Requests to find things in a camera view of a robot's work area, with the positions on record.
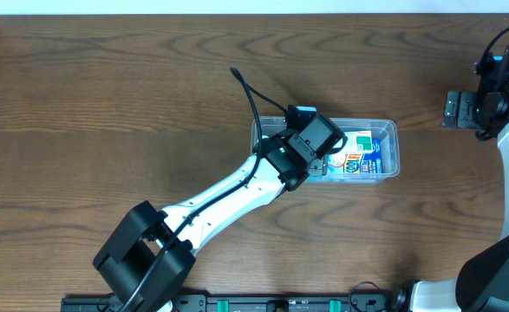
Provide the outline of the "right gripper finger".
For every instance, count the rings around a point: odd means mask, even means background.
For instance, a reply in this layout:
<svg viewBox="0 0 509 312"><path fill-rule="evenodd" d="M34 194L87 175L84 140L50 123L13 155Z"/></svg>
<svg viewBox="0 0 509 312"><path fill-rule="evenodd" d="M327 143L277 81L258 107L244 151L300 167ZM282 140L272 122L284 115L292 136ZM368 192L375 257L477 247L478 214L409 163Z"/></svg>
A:
<svg viewBox="0 0 509 312"><path fill-rule="evenodd" d="M475 110L477 105L476 93L462 92L458 112L458 128L477 129Z"/></svg>
<svg viewBox="0 0 509 312"><path fill-rule="evenodd" d="M448 91L445 101L442 126L448 128L461 128L459 113L461 103L461 91Z"/></svg>

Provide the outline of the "white green medicine box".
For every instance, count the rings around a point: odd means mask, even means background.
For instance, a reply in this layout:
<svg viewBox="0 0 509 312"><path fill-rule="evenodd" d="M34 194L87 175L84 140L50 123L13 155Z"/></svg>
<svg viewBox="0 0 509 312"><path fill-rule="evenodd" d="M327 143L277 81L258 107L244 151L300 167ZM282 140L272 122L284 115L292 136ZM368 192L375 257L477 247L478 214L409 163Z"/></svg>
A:
<svg viewBox="0 0 509 312"><path fill-rule="evenodd" d="M347 141L343 148L346 153L372 153L372 133L370 131L351 131L344 133Z"/></svg>

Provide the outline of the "blue fever patch box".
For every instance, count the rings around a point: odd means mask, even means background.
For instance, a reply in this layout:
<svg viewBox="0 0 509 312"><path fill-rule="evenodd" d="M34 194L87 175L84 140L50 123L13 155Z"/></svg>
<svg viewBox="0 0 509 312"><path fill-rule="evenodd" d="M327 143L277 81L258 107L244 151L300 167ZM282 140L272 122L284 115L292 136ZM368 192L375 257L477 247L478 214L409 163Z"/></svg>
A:
<svg viewBox="0 0 509 312"><path fill-rule="evenodd" d="M328 175L361 175L378 174L382 170L381 141L372 139L372 153L346 153L342 149L339 153L328 156Z"/></svg>

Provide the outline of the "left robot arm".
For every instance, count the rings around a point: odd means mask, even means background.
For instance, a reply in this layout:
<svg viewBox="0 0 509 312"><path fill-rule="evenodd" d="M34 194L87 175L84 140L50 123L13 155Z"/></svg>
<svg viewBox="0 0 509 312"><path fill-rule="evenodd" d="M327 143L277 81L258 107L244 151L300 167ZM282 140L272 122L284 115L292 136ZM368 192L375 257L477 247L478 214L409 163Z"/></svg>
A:
<svg viewBox="0 0 509 312"><path fill-rule="evenodd" d="M96 254L93 265L124 311L159 311L179 293L198 252L222 230L284 192L295 191L310 167L338 152L344 132L313 107L292 107L284 130L262 134L245 163L193 198L156 209L132 208Z"/></svg>

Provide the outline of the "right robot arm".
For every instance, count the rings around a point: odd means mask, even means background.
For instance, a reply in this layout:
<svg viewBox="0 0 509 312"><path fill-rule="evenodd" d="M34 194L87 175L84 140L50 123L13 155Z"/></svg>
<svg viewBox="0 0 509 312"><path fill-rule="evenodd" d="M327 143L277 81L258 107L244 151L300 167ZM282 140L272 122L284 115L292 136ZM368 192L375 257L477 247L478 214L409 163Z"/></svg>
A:
<svg viewBox="0 0 509 312"><path fill-rule="evenodd" d="M501 56L487 52L476 72L476 92L449 92L444 124L474 129L480 141L497 141L505 186L500 239L468 260L454 279L405 283L391 298L393 311L509 311L509 45Z"/></svg>

